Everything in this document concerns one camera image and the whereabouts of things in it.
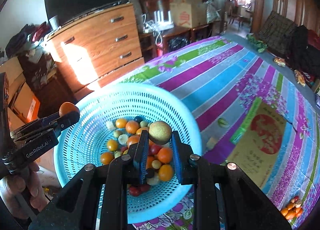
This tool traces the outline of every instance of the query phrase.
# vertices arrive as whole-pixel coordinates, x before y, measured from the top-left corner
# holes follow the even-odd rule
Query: red cherry tomato
[[[129,187],[129,194],[133,197],[137,197],[141,195],[141,189],[139,187],[131,186]]]
[[[157,155],[159,150],[161,149],[162,149],[162,146],[158,144],[154,144],[150,146],[150,151],[152,155]]]
[[[143,184],[140,186],[140,190],[142,193],[149,191],[150,188],[151,188],[151,186],[148,184]]]

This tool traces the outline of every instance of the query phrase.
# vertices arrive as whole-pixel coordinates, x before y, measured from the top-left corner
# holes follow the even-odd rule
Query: green stripe
[[[317,147],[316,147],[316,156],[315,156],[315,160],[313,162],[313,168],[312,168],[312,173],[311,173],[311,176],[310,176],[310,180],[309,180],[309,183],[307,185],[307,188],[306,188],[306,191],[305,191],[305,194],[303,195],[303,198],[302,198],[302,203],[306,200],[307,196],[308,196],[308,193],[310,191],[310,188],[311,188],[311,185],[312,185],[312,182],[315,178],[315,174],[316,174],[316,167],[317,167],[317,161],[318,161],[318,157],[319,157],[319,147],[320,147],[320,137],[319,137],[319,124],[318,124],[318,121],[317,121]],[[296,218],[294,218],[292,221],[291,221],[291,225],[293,226],[293,224],[295,223],[296,221]]]
[[[226,45],[226,43],[222,40],[218,40],[215,43],[211,44],[211,45],[207,45],[204,46],[202,48],[199,49],[195,49],[192,50],[188,53],[182,54],[180,56],[178,56],[177,61],[173,64],[173,65],[168,65],[168,64],[159,64],[157,66],[154,66],[152,68],[150,68],[148,66],[148,64],[146,64],[143,68],[145,69],[143,72],[138,73],[136,75],[133,75],[125,80],[123,80],[121,83],[130,83],[130,82],[135,82],[135,83],[142,83],[146,80],[149,80],[157,75],[160,75],[161,72],[158,70],[158,67],[160,66],[165,66],[165,67],[170,67],[170,68],[175,68],[175,67],[179,67],[180,65],[182,65],[183,63],[190,61],[191,59],[200,56],[206,52],[209,52],[211,50],[217,49],[219,47],[222,47]]]
[[[276,89],[279,93],[281,93],[281,88],[282,88],[282,82],[283,82],[283,75],[279,73]]]

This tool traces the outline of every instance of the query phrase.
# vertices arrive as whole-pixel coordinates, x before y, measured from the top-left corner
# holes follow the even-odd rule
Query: floor
[[[227,30],[226,30],[226,34],[236,34],[240,37],[246,38],[247,34],[250,33],[250,25],[248,23],[243,23],[243,26],[240,25],[239,28],[239,21],[235,20],[234,23],[229,24],[229,18],[228,18],[228,26],[227,26]]]

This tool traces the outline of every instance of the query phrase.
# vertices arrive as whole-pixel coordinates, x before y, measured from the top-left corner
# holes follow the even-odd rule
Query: sunlight
[[[86,85],[98,79],[85,48],[73,44],[65,45],[63,42],[61,42],[61,47],[81,84]]]

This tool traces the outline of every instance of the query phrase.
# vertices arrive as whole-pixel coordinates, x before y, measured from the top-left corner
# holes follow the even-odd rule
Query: metal screw
[[[199,160],[200,156],[198,154],[191,154],[190,155],[190,160],[192,161],[197,161]]]
[[[93,170],[93,168],[94,168],[93,164],[87,164],[84,166],[85,171],[91,171],[91,170]]]
[[[122,159],[123,161],[130,160],[130,158],[131,158],[131,156],[130,156],[129,154],[124,154],[124,155],[121,156],[121,159]]]
[[[228,169],[235,170],[237,168],[237,165],[234,163],[228,163],[227,167]]]

